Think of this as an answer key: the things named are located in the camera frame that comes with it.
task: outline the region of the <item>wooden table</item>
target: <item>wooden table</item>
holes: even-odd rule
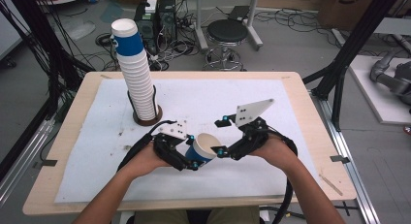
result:
[[[320,174],[320,185],[323,190],[332,201],[356,198],[356,191],[343,165],[339,162],[332,162],[330,159],[330,156],[337,155],[337,152],[299,74],[292,72],[152,72],[151,76],[156,80],[282,80],[316,170]],[[86,203],[55,204],[54,198],[63,178],[70,152],[76,143],[79,130],[94,101],[100,82],[106,79],[122,78],[119,72],[93,72],[86,75],[47,156],[47,159],[58,160],[58,162],[55,167],[42,167],[24,204],[25,214],[77,213],[87,205]],[[282,200],[283,197],[269,196],[123,202],[118,210],[234,207],[281,203]]]

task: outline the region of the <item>cardboard box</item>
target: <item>cardboard box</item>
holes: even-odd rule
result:
[[[323,27],[353,30],[372,0],[324,0],[317,18]]]

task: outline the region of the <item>black pole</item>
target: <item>black pole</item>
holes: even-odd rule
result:
[[[4,159],[0,162],[0,182],[3,181],[20,153],[26,148],[27,144],[39,128],[40,124],[42,124],[43,120],[47,116],[49,101],[50,99],[48,98],[40,108],[40,110],[37,112],[36,116],[34,116],[30,124],[18,138],[16,143],[9,150]]]
[[[314,96],[318,96],[323,100],[328,99],[330,92],[335,87],[332,123],[338,131],[340,130],[339,114],[345,73],[395,1],[373,0],[347,39],[347,42],[335,57],[335,60],[328,67],[303,79],[304,83],[309,83],[323,77],[318,86],[312,90]]]

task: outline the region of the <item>metal rail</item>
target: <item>metal rail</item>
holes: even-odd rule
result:
[[[313,97],[313,99],[316,100],[318,102],[318,105],[321,107],[319,112],[324,117],[327,125],[326,127],[329,130],[336,150],[342,157],[347,157],[350,160],[350,162],[344,164],[344,167],[349,177],[353,181],[354,187],[356,188],[357,203],[364,222],[368,224],[380,223],[374,206],[372,205],[372,202],[368,197],[363,181],[354,163],[353,157],[351,156],[350,149],[348,148],[348,145],[345,142],[342,133],[339,132],[332,123],[332,107],[330,106],[328,101],[320,100],[317,97]]]

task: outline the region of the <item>white paper sheet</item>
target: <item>white paper sheet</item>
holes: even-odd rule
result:
[[[296,143],[299,158],[318,181],[300,127],[281,80],[154,80],[163,120],[186,119],[188,133],[206,132],[222,144],[241,137],[235,126],[217,129],[214,121],[236,113],[237,105],[273,98],[261,115]],[[124,80],[103,80],[72,150],[56,203],[89,202],[115,174],[126,154],[151,127],[137,125]],[[178,150],[184,153],[188,145]],[[169,200],[283,195],[286,177],[258,157],[214,159],[196,172],[161,168],[137,178],[124,200]]]

